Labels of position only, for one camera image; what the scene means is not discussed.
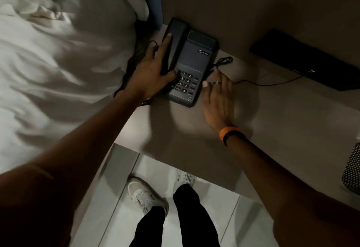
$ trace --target telephone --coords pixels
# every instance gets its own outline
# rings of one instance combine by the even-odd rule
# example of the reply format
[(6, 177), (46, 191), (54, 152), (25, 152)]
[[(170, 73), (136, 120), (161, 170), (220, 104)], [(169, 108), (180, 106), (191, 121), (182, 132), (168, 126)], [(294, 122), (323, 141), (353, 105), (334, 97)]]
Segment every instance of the telephone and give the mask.
[(217, 55), (218, 40), (193, 30), (186, 22), (172, 18), (164, 35), (172, 39), (164, 57), (161, 74), (177, 69), (176, 80), (164, 88), (164, 96), (191, 108), (201, 92)]

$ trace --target foot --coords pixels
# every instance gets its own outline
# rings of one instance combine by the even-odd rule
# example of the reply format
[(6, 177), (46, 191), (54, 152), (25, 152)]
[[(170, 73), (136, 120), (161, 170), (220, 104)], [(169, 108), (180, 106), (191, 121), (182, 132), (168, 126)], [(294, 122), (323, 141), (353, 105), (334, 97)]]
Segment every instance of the foot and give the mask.
[(189, 184), (191, 187), (194, 185), (194, 182), (196, 180), (196, 176), (191, 175), (190, 173), (186, 173), (182, 171), (175, 181), (174, 185), (174, 194), (177, 191), (177, 189), (182, 186), (183, 184)]
[(151, 188), (147, 182), (138, 177), (130, 177), (127, 186), (131, 199), (139, 204), (145, 215), (154, 206), (164, 208), (165, 216), (167, 215), (169, 212), (169, 205)]

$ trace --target polka dot object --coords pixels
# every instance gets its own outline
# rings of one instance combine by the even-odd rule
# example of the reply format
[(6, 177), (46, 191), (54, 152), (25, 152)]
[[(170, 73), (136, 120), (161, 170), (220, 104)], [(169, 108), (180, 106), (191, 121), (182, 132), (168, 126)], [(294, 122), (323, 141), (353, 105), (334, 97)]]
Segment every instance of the polka dot object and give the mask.
[(342, 176), (344, 186), (356, 194), (360, 193), (360, 143), (356, 143)]

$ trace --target white duvet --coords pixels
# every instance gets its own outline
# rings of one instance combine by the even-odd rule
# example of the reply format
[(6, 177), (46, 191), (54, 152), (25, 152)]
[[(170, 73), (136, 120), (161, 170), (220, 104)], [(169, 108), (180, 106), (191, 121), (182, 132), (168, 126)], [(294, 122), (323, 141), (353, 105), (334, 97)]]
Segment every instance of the white duvet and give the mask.
[(147, 17), (144, 0), (0, 0), (0, 172), (111, 100)]

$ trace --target beige wall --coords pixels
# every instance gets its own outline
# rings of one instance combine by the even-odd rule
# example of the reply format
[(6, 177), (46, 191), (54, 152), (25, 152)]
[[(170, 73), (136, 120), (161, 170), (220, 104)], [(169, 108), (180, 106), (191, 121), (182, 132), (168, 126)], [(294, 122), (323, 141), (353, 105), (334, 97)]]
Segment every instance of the beige wall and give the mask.
[(278, 28), (360, 67), (360, 0), (162, 0), (164, 23), (175, 16), (248, 59), (248, 49)]

